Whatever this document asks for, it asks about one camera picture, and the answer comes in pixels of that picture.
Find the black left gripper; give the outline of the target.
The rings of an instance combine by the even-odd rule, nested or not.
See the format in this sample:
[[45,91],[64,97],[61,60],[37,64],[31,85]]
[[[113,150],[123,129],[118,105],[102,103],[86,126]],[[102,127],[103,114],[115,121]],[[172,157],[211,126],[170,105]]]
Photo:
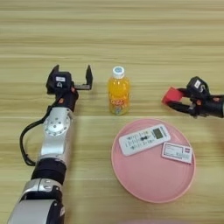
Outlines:
[[[60,65],[56,65],[50,72],[48,79],[51,79],[55,73],[59,71]],[[75,103],[79,99],[78,91],[91,90],[93,85],[93,75],[90,65],[87,66],[86,84],[72,85],[68,90],[63,90],[56,94],[56,106],[70,109],[74,111]]]

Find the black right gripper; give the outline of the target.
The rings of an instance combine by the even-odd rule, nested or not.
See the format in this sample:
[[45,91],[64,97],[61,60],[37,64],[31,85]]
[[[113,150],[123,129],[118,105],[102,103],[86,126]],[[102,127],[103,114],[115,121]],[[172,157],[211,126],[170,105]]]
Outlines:
[[184,97],[190,97],[192,105],[185,105],[178,101],[169,101],[167,105],[178,112],[190,116],[215,116],[224,118],[224,95],[193,95],[186,88],[178,88]]

